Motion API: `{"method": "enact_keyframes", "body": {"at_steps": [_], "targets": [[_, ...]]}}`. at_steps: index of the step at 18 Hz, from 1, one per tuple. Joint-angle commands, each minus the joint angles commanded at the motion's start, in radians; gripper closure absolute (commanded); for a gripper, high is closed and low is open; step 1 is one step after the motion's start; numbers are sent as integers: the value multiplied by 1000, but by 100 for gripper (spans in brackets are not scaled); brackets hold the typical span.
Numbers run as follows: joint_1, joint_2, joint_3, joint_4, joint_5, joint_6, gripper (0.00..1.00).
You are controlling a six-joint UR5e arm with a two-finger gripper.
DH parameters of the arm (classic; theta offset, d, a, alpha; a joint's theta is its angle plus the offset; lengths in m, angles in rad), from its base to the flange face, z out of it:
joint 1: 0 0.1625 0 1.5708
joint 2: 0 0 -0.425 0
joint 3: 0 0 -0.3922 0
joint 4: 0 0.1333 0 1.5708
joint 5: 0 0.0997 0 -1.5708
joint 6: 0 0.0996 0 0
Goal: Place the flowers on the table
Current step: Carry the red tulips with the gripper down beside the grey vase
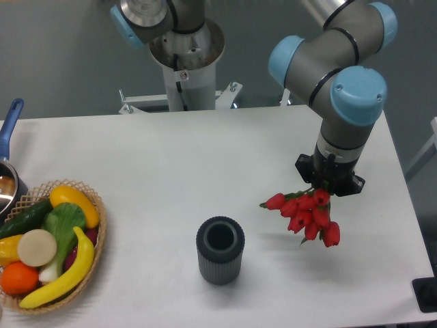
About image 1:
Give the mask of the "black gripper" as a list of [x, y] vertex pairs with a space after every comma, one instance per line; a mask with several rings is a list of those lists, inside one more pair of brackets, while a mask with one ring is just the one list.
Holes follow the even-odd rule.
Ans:
[[295, 166], [304, 182], [314, 189], [324, 189], [330, 195], [338, 197], [359, 194], [363, 190], [365, 180], [354, 171], [356, 161], [338, 163], [336, 160], [334, 154], [327, 157], [321, 153], [311, 156], [301, 154]]

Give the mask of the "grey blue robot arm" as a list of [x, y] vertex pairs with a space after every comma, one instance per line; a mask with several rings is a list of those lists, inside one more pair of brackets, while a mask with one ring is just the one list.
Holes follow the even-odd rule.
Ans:
[[[384, 78], [362, 62], [393, 41], [397, 18], [380, 2], [306, 1], [305, 7], [322, 34], [310, 42], [282, 39], [268, 70], [322, 119], [314, 153], [296, 161], [302, 179], [332, 195], [354, 195], [365, 184], [355, 166], [387, 95]], [[163, 69], [171, 111], [217, 107], [215, 65], [225, 41], [203, 1], [117, 1], [110, 14], [127, 43], [148, 45]]]

